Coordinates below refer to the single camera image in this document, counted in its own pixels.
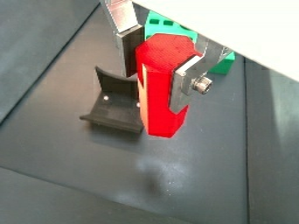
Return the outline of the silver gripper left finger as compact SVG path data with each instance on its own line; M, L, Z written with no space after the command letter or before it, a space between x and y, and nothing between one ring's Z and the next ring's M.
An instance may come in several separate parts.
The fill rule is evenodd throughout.
M144 41L144 27L137 23L131 0L99 0L116 38L121 76L136 74L136 47Z

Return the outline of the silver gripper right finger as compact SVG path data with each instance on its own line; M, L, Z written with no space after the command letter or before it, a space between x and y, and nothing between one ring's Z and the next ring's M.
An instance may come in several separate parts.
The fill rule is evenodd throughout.
M175 114L189 104L193 91L208 93L212 81L205 74L231 53L224 45L205 37L197 37L195 49L201 56L193 54L172 73L169 109Z

